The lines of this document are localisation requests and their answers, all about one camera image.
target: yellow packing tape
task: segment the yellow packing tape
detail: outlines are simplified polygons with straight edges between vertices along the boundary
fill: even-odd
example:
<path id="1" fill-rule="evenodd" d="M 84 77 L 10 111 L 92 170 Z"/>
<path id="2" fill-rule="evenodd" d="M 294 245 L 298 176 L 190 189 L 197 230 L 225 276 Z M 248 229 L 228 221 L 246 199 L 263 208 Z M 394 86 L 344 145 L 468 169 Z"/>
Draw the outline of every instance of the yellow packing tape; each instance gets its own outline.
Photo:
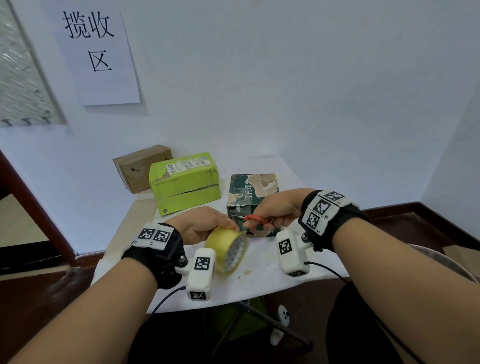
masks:
<path id="1" fill-rule="evenodd" d="M 218 227 L 208 237 L 205 248 L 212 248 L 216 252 L 216 271 L 231 274 L 245 255 L 247 237 L 244 232 Z"/>

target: scissors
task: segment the scissors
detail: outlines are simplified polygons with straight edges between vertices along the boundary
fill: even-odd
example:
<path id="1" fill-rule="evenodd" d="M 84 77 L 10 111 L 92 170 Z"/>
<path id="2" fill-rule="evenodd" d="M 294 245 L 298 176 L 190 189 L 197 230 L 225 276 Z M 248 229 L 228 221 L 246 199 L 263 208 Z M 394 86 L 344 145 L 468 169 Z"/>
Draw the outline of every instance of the scissors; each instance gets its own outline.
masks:
<path id="1" fill-rule="evenodd" d="M 245 216 L 237 216 L 237 215 L 227 215 L 230 216 L 231 218 L 240 218 L 243 220 L 256 220 L 260 225 L 265 225 L 265 224 L 271 224 L 272 222 L 266 218 L 263 218 L 258 215 L 250 214 L 250 215 L 245 215 Z"/>

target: wall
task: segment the wall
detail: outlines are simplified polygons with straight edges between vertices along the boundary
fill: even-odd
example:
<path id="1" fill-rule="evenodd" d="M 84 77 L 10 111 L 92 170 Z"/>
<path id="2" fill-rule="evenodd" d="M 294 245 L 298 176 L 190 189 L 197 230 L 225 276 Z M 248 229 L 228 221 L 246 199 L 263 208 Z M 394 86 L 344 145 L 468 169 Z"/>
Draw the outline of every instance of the wall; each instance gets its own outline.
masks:
<path id="1" fill-rule="evenodd" d="M 480 239 L 480 83 L 421 201 Z"/>
<path id="2" fill-rule="evenodd" d="M 153 144 L 279 155 L 365 208 L 418 200 L 479 75 L 475 0 L 119 0 L 142 103 L 82 107 L 38 1 L 12 3 L 68 125 L 0 149 L 79 253 L 132 201 L 111 159 Z"/>

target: green box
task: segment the green box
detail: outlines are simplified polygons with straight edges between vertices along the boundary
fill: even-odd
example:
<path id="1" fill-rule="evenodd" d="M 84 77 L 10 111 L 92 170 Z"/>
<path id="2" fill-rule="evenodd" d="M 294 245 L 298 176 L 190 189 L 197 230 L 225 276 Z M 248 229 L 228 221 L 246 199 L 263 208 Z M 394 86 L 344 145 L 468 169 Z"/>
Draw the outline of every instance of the green box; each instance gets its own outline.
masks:
<path id="1" fill-rule="evenodd" d="M 251 232 L 243 227 L 245 220 L 235 217 L 252 214 L 266 196 L 275 192 L 279 192 L 279 189 L 274 173 L 232 174 L 227 201 L 227 215 L 240 226 L 240 230 L 247 232 L 247 236 L 275 236 L 280 231 L 279 228 L 264 231 L 263 226 L 258 225 L 257 231 Z"/>
<path id="2" fill-rule="evenodd" d="M 218 170 L 209 153 L 150 166 L 150 187 L 161 216 L 219 199 L 218 179 Z"/>

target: red scissors handle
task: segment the red scissors handle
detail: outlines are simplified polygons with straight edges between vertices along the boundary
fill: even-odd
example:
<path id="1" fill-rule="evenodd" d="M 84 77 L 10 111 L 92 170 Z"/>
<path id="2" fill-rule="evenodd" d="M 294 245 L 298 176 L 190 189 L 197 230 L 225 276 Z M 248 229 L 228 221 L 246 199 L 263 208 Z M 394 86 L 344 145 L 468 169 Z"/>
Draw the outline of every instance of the red scissors handle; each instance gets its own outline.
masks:
<path id="1" fill-rule="evenodd" d="M 257 220 L 260 225 L 271 224 L 272 222 L 258 215 L 250 214 L 243 217 L 245 220 Z"/>

